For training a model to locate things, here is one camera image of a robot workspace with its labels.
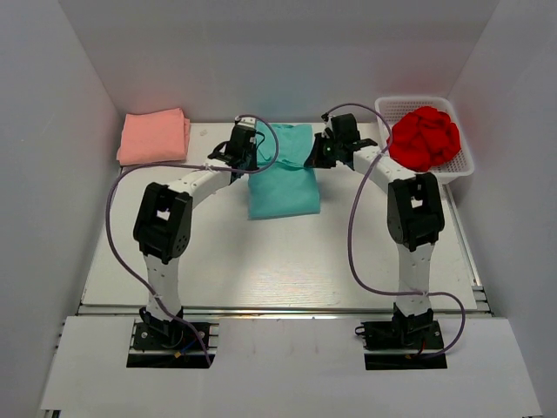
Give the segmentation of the white plastic basket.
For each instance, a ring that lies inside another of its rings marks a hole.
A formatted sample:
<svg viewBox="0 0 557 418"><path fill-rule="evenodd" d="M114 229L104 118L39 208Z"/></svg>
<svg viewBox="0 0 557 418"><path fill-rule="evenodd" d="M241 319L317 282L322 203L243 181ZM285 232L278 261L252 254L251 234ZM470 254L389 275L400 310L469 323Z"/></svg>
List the white plastic basket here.
<svg viewBox="0 0 557 418"><path fill-rule="evenodd" d="M378 98L375 110L380 142L408 169L432 172L443 184L469 176L474 164L450 102L441 97L394 96Z"/></svg>

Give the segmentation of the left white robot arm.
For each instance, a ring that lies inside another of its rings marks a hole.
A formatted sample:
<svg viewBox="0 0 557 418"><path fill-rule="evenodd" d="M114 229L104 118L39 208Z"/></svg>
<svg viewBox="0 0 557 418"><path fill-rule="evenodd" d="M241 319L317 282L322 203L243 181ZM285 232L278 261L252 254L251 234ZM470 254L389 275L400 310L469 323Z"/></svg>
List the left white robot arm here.
<svg viewBox="0 0 557 418"><path fill-rule="evenodd" d="M256 139L243 145L231 140L216 148L205 167L166 184L150 183L142 197L133 228L147 267L147 282L154 290L142 321L153 331L171 338L181 328L183 316L178 295L178 263L191 240L193 209L218 190L258 169Z"/></svg>

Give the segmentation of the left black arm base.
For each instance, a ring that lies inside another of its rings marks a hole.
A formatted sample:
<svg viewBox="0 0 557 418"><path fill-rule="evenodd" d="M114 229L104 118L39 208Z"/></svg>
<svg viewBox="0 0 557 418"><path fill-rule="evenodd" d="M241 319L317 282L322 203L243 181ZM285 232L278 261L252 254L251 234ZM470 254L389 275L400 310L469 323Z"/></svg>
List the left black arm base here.
<svg viewBox="0 0 557 418"><path fill-rule="evenodd" d="M170 340L141 321L132 328L127 368L208 369L210 364L198 338L186 327Z"/></svg>

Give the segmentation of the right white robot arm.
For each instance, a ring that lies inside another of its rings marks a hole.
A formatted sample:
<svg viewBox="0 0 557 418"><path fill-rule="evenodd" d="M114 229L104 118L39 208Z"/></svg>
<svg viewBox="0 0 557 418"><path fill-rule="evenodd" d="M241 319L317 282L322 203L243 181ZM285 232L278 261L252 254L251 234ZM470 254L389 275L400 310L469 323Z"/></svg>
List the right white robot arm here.
<svg viewBox="0 0 557 418"><path fill-rule="evenodd" d="M414 334L433 323L429 292L430 262L435 243L444 229L445 218L437 179L429 172L414 174L385 156L373 140L358 132L340 134L330 128L316 134L306 168L333 168L337 162L363 175L348 221L347 254L353 278L366 291L392 296L393 322L403 334ZM367 180L387 196L388 232L399 251L399 290L387 292L369 287L359 278L353 261L354 217Z"/></svg>

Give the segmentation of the crumpled red t shirt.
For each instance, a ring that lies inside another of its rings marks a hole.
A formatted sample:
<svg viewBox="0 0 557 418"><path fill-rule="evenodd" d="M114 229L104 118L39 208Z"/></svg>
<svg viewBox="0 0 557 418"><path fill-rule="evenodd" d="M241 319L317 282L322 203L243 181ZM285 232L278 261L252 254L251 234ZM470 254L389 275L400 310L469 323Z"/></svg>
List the crumpled red t shirt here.
<svg viewBox="0 0 557 418"><path fill-rule="evenodd" d="M387 143L390 157L415 172L444 165L461 150L457 125L446 112L431 106L407 113L393 126Z"/></svg>

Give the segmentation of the folded pink t shirt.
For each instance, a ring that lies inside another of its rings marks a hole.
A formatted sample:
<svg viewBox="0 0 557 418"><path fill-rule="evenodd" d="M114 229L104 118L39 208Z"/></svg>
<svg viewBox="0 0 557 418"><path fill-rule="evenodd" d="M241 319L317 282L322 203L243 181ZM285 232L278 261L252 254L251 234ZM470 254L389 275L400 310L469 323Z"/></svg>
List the folded pink t shirt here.
<svg viewBox="0 0 557 418"><path fill-rule="evenodd" d="M185 161L190 120L180 108L135 115L124 119L117 161L122 166Z"/></svg>

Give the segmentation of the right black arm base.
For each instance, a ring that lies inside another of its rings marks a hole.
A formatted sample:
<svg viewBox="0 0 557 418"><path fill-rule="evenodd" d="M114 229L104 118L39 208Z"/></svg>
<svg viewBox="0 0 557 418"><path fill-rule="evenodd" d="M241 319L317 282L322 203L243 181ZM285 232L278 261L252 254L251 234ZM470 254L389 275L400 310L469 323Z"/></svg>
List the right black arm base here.
<svg viewBox="0 0 557 418"><path fill-rule="evenodd" d="M444 348L440 324L418 331L404 340L391 321L366 321L354 328L363 341L366 371L407 371L447 369L446 355L429 358Z"/></svg>

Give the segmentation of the teal t shirt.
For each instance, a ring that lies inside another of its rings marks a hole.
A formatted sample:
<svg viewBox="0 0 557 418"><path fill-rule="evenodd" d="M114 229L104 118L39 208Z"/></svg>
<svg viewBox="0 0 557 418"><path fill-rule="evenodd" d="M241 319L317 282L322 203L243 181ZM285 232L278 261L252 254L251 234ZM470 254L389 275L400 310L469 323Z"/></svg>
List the teal t shirt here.
<svg viewBox="0 0 557 418"><path fill-rule="evenodd" d="M315 172L305 167L313 145L309 124L258 122L257 163L269 168L248 178L250 219L276 219L320 213L320 195Z"/></svg>

